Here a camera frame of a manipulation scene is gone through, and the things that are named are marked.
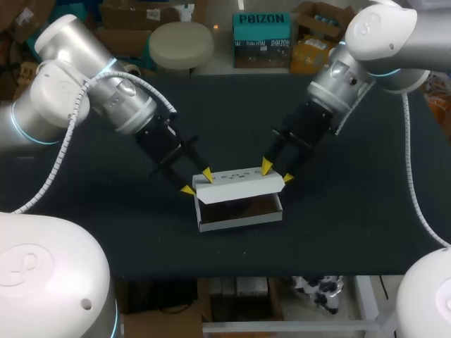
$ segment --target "robotic arm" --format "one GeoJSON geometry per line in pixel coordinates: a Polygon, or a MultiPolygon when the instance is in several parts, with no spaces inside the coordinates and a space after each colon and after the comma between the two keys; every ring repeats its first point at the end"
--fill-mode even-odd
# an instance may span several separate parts
{"type": "Polygon", "coordinates": [[[157,103],[136,83],[124,78],[125,68],[100,44],[73,15],[65,15],[50,25],[35,44],[44,60],[37,78],[16,102],[3,107],[0,114],[0,154],[23,154],[58,143],[66,131],[73,102],[85,81],[107,73],[96,81],[83,98],[78,123],[86,118],[90,106],[124,135],[135,137],[137,144],[158,165],[177,188],[194,190],[171,167],[187,156],[211,182],[211,170],[192,146],[195,138],[185,141],[171,124],[177,111],[152,86],[148,89],[164,104],[157,113],[157,103]]]}
{"type": "Polygon", "coordinates": [[[341,129],[373,83],[402,94],[420,87],[429,70],[451,70],[450,18],[450,9],[417,12],[390,0],[370,1],[310,83],[308,102],[274,130],[277,140],[264,155],[263,175],[292,144],[299,156],[287,165],[285,181],[294,178],[325,133],[341,129]]]}
{"type": "MultiPolygon", "coordinates": [[[[285,175],[285,181],[291,180],[325,133],[343,123],[374,82],[390,92],[406,93],[427,78],[429,71],[425,69],[449,70],[449,18],[451,11],[447,10],[420,13],[390,0],[372,2],[351,22],[345,41],[309,85],[308,102],[285,119],[281,130],[275,130],[277,141],[264,156],[263,174],[290,143],[299,149],[299,157],[285,175]]],[[[57,143],[70,122],[72,103],[85,79],[125,71],[71,15],[51,25],[38,39],[36,50],[44,60],[70,66],[56,62],[44,65],[15,103],[0,107],[0,154],[28,153],[57,143]]],[[[120,77],[99,80],[88,97],[89,101],[80,102],[79,123],[90,104],[119,133],[133,135],[168,176],[174,177],[171,164],[186,154],[211,179],[208,165],[191,147],[193,140],[185,142],[171,125],[173,114],[158,115],[156,102],[134,83],[120,77]]],[[[179,189],[193,192],[183,179],[177,177],[175,183],[179,189]]],[[[2,213],[0,233],[7,234],[0,236],[0,336],[120,336],[108,262],[93,237],[64,220],[2,213]]],[[[451,307],[445,307],[451,299],[450,254],[435,253],[440,259],[432,255],[427,256],[429,268],[437,271],[443,267],[443,273],[434,279],[431,292],[423,294],[423,299],[440,331],[425,331],[424,325],[422,330],[409,330],[412,321],[424,323],[421,311],[414,311],[409,302],[404,307],[407,314],[400,316],[407,337],[450,336],[451,307]]],[[[412,280],[423,282],[419,277],[424,276],[424,262],[407,274],[400,290],[403,299],[419,296],[418,285],[412,280]]]]}

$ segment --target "open box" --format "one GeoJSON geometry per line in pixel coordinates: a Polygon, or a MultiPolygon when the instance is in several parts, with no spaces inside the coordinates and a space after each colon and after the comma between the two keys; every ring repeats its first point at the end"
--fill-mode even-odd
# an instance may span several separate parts
{"type": "Polygon", "coordinates": [[[274,170],[266,176],[261,168],[223,171],[213,174],[213,183],[195,175],[192,186],[200,232],[282,220],[278,192],[285,183],[274,170]]]}
{"type": "Polygon", "coordinates": [[[297,40],[301,40],[305,34],[310,34],[338,43],[345,36],[347,26],[354,18],[354,10],[351,6],[338,8],[324,2],[305,1],[292,12],[299,13],[297,40]],[[330,25],[317,20],[315,19],[316,15],[334,19],[338,25],[330,25]]]}

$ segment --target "cardboard box lid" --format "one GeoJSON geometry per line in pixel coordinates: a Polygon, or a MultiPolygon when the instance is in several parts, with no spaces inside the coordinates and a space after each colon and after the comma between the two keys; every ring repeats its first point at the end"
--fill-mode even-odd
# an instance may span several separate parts
{"type": "Polygon", "coordinates": [[[213,173],[213,179],[210,183],[202,174],[192,177],[197,198],[205,204],[275,194],[285,186],[276,171],[271,170],[263,176],[260,167],[213,173]]]}
{"type": "Polygon", "coordinates": [[[351,6],[347,8],[338,8],[324,2],[302,2],[298,7],[292,10],[292,12],[299,13],[297,18],[297,24],[299,26],[308,27],[313,31],[319,31],[331,38],[340,38],[349,23],[355,16],[354,10],[351,6]],[[316,20],[314,16],[316,14],[322,15],[326,18],[335,19],[339,23],[339,27],[323,23],[316,20]]]}

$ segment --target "cardboard box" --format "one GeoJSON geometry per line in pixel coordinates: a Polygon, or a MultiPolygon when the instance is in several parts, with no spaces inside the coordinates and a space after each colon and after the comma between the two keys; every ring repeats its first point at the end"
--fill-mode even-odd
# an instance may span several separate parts
{"type": "Polygon", "coordinates": [[[19,44],[8,35],[0,33],[0,101],[13,99],[21,63],[19,44]]]}
{"type": "Polygon", "coordinates": [[[151,33],[150,30],[97,30],[95,36],[114,56],[139,58],[149,45],[151,33]]]}
{"type": "Polygon", "coordinates": [[[282,220],[278,192],[285,186],[274,170],[263,176],[260,168],[223,171],[192,178],[200,232],[282,220]]]}
{"type": "Polygon", "coordinates": [[[204,23],[206,3],[207,0],[193,0],[190,5],[176,2],[104,0],[99,9],[106,29],[155,30],[165,23],[181,20],[204,23]]]}
{"type": "Polygon", "coordinates": [[[297,18],[298,41],[303,38],[304,34],[311,34],[336,43],[345,36],[347,26],[355,15],[351,6],[342,9],[324,2],[312,1],[302,2],[293,12],[299,13],[297,18]],[[334,19],[338,25],[334,26],[317,20],[315,19],[316,15],[334,19]]]}
{"type": "Polygon", "coordinates": [[[335,46],[335,42],[305,34],[304,38],[293,46],[290,73],[316,74],[329,62],[330,50],[335,46]]]}
{"type": "Polygon", "coordinates": [[[289,13],[233,15],[235,68],[284,68],[290,64],[289,13]]]}
{"type": "Polygon", "coordinates": [[[25,0],[0,0],[0,32],[3,32],[22,11],[25,0]]]}
{"type": "Polygon", "coordinates": [[[8,31],[19,43],[31,37],[49,18],[55,0],[26,0],[8,31]]]}
{"type": "Polygon", "coordinates": [[[36,77],[36,69],[38,64],[34,62],[23,62],[20,65],[20,74],[17,79],[17,88],[14,93],[14,100],[18,99],[18,97],[28,88],[31,82],[36,77]]]}
{"type": "Polygon", "coordinates": [[[199,304],[176,313],[180,307],[161,311],[147,311],[124,315],[125,338],[202,338],[202,319],[199,304]]]}

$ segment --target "cluttered background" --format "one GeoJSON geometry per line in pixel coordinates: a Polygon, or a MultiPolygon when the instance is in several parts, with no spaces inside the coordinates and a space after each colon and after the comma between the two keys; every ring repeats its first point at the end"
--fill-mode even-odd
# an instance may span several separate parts
{"type": "MultiPolygon", "coordinates": [[[[17,98],[28,86],[41,61],[34,50],[38,36],[65,14],[81,19],[128,70],[141,76],[314,74],[328,62],[330,50],[366,2],[0,0],[0,101],[17,98]],[[178,21],[200,23],[205,31],[164,27],[178,21]],[[174,54],[179,64],[173,64],[174,54]],[[183,55],[190,61],[183,62],[183,55]]],[[[432,4],[398,2],[416,9],[432,4]]],[[[433,74],[422,89],[451,141],[448,74],[433,74]]]]}

